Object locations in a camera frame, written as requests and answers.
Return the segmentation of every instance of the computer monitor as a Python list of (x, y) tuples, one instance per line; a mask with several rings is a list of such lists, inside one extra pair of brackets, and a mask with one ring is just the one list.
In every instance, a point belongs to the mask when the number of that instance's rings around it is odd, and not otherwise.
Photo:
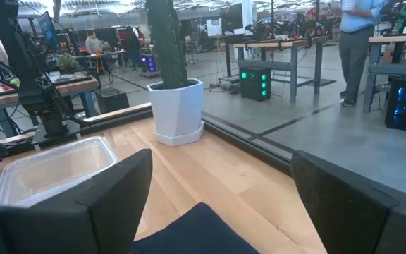
[(221, 10), (222, 29), (223, 31), (231, 31), (234, 29), (244, 28), (242, 20), (242, 4), (233, 4), (226, 10)]
[(43, 13), (38, 18), (38, 21), (40, 24), (40, 29), (42, 29), (43, 36), (47, 41), (50, 50), (52, 50), (53, 52), (57, 52), (61, 48), (61, 45), (56, 33), (56, 28), (54, 28), (53, 21), (49, 16), (48, 11)]

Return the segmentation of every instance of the black shoe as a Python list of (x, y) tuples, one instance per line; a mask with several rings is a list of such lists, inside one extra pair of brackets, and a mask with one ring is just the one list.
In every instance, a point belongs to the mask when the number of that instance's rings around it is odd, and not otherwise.
[(341, 103), (341, 106), (343, 107), (353, 107), (356, 105), (356, 101), (351, 100), (351, 99), (344, 99), (344, 102)]
[(340, 95), (341, 97), (347, 97), (347, 96), (349, 95), (349, 93), (347, 92), (347, 90), (344, 90), (344, 91), (342, 91), (339, 95)]

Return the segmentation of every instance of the person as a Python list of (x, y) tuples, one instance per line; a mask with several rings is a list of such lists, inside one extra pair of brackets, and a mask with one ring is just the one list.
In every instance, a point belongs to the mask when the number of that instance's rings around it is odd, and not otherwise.
[(139, 38), (133, 32), (133, 28), (128, 26), (126, 28), (126, 36), (123, 41), (123, 48), (128, 53), (129, 59), (133, 64), (133, 71), (137, 70), (137, 65), (139, 65), (140, 60), (140, 41)]
[(136, 27), (135, 32), (137, 32), (137, 38), (142, 39), (144, 37), (144, 34), (140, 32), (140, 27)]
[(85, 40), (85, 47), (89, 54), (96, 54), (97, 52), (103, 52), (103, 45), (98, 40), (95, 31), (91, 30), (87, 33), (89, 37)]
[[(87, 39), (85, 40), (87, 53), (91, 55), (97, 53), (101, 54), (103, 52), (103, 44), (98, 40), (95, 31), (91, 30), (87, 34), (89, 35), (89, 37), (87, 37)], [(102, 66), (105, 71), (111, 72), (104, 57), (98, 57), (98, 66)]]
[(343, 107), (353, 107), (357, 102), (359, 83), (364, 69), (369, 38), (386, 0), (357, 0), (353, 11), (343, 11), (341, 16), (339, 52), (346, 89), (340, 93), (346, 97)]

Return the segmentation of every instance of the wooden tabletop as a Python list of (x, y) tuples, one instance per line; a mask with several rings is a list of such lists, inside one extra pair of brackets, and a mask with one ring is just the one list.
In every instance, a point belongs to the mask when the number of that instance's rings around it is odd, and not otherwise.
[[(320, 36), (320, 37), (314, 37), (312, 38), (313, 43), (320, 43), (320, 42), (325, 42), (328, 40), (328, 36)], [(278, 42), (250, 42), (247, 43), (247, 47), (278, 47), (280, 43)], [(306, 46), (308, 45), (308, 39), (301, 39), (301, 40), (295, 40), (292, 42), (286, 42), (282, 41), (281, 42), (281, 47), (292, 47), (292, 46)], [(245, 43), (236, 43), (234, 44), (234, 47), (245, 47)]]
[[(152, 150), (153, 177), (136, 240), (205, 202), (259, 253), (326, 253), (292, 178), (206, 131), (199, 142), (181, 147), (158, 143), (155, 132), (149, 118), (91, 134), (105, 137), (120, 161)], [(4, 158), (0, 172), (36, 153)], [(31, 182), (37, 177), (30, 176)]]
[(406, 42), (406, 36), (375, 36), (370, 37), (369, 42), (379, 43), (379, 42)]
[[(117, 52), (110, 52), (110, 53), (103, 53), (103, 54), (99, 54), (98, 57), (100, 56), (113, 56), (113, 55), (117, 55), (117, 54), (123, 54), (126, 51), (121, 50), (121, 51), (117, 51)], [(97, 55), (96, 54), (91, 54), (91, 55), (87, 55), (87, 56), (74, 56), (74, 59), (93, 59), (96, 58)]]
[[(75, 73), (76, 78), (84, 78), (85, 75), (82, 72)], [(98, 81), (92, 77), (91, 80), (80, 81), (67, 85), (58, 85), (56, 89), (61, 95), (69, 95), (73, 93), (85, 92), (93, 90), (98, 87)], [(0, 108), (6, 108), (19, 102), (18, 94), (0, 96)]]

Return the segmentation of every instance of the ceiling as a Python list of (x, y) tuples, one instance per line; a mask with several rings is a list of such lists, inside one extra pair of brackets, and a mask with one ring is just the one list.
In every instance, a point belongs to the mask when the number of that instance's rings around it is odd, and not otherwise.
[[(207, 8), (209, 11), (217, 11), (228, 8), (233, 0), (173, 0), (177, 12)], [(271, 0), (251, 0), (257, 12), (270, 12)], [(300, 11), (312, 8), (316, 0), (274, 0), (274, 10)], [(321, 0), (332, 2), (338, 0)], [(144, 0), (19, 0), (20, 8), (18, 17), (27, 18), (39, 16), (48, 11), (54, 16), (54, 3), (60, 4), (60, 16), (70, 15), (101, 15), (103, 13), (116, 13), (118, 16), (126, 15), (133, 11), (144, 11)]]

